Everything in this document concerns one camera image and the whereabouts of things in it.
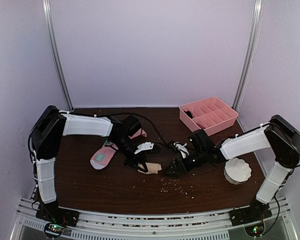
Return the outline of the striped beige maroon sock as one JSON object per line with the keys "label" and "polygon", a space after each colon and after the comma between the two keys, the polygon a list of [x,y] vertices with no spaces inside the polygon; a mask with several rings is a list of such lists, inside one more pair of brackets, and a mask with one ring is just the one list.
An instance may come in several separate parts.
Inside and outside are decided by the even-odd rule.
{"label": "striped beige maroon sock", "polygon": [[162,171],[162,166],[160,163],[151,163],[151,162],[146,162],[146,166],[148,171],[144,172],[140,169],[138,169],[137,171],[141,174],[145,174],[145,175],[157,175],[160,171]]}

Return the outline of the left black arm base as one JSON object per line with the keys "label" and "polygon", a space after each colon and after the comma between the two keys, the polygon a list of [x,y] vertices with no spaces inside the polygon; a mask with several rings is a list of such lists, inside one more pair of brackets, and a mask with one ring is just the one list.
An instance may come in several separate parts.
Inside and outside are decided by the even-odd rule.
{"label": "left black arm base", "polygon": [[47,222],[57,223],[62,226],[76,227],[80,213],[75,210],[58,208],[56,212],[50,212],[40,208],[35,217]]}

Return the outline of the pink patterned sock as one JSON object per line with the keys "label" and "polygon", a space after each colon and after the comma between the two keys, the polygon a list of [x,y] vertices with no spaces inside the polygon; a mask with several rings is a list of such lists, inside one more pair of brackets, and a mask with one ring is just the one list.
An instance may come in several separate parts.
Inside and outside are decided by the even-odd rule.
{"label": "pink patterned sock", "polygon": [[[108,166],[111,159],[116,153],[119,152],[119,147],[117,147],[113,142],[106,140],[103,146],[91,157],[90,164],[95,170],[102,170]],[[142,157],[139,154],[144,153],[145,151],[140,152],[139,154],[127,153],[124,156],[126,157],[126,164],[134,168],[140,169],[139,159]]]}

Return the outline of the pink divided organizer tray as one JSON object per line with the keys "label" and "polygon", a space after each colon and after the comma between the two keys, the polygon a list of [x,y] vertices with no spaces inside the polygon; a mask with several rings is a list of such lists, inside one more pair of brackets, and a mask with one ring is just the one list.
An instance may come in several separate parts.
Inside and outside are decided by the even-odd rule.
{"label": "pink divided organizer tray", "polygon": [[[185,111],[190,111],[189,118]],[[200,99],[179,107],[179,119],[191,131],[203,129],[212,136],[234,125],[239,114],[216,96]]]}

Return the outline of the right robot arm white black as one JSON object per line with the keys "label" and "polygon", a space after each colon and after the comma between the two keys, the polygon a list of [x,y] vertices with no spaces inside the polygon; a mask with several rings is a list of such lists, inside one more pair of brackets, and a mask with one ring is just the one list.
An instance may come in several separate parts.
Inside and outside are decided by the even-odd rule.
{"label": "right robot arm white black", "polygon": [[300,164],[300,131],[281,115],[273,115],[269,121],[246,132],[230,136],[214,143],[203,129],[189,136],[194,150],[182,151],[183,156],[172,160],[164,175],[181,177],[205,163],[223,162],[225,179],[231,184],[243,184],[252,176],[252,167],[244,155],[254,153],[262,161],[261,153],[267,153],[264,181],[254,195],[254,204],[246,210],[249,220],[258,220],[267,205],[285,185],[292,172]]}

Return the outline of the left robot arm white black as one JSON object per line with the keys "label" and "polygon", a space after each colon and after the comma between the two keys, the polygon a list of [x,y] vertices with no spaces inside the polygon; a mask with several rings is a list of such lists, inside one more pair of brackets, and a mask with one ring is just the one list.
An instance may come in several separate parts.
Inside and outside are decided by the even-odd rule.
{"label": "left robot arm white black", "polygon": [[161,148],[154,142],[133,144],[132,136],[142,129],[136,113],[130,113],[125,119],[118,120],[114,115],[74,114],[49,105],[28,137],[28,150],[35,166],[35,181],[43,205],[43,215],[51,222],[62,218],[55,189],[55,161],[64,136],[106,137],[125,156],[124,165],[146,173],[147,155],[157,154]]}

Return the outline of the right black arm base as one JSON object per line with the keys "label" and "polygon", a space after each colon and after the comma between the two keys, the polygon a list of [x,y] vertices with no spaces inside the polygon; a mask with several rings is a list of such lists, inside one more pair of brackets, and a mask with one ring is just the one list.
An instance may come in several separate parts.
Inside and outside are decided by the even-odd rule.
{"label": "right black arm base", "polygon": [[260,210],[253,207],[235,208],[229,213],[232,226],[246,225],[253,222],[260,222],[265,218],[271,217],[273,214],[269,208]]}

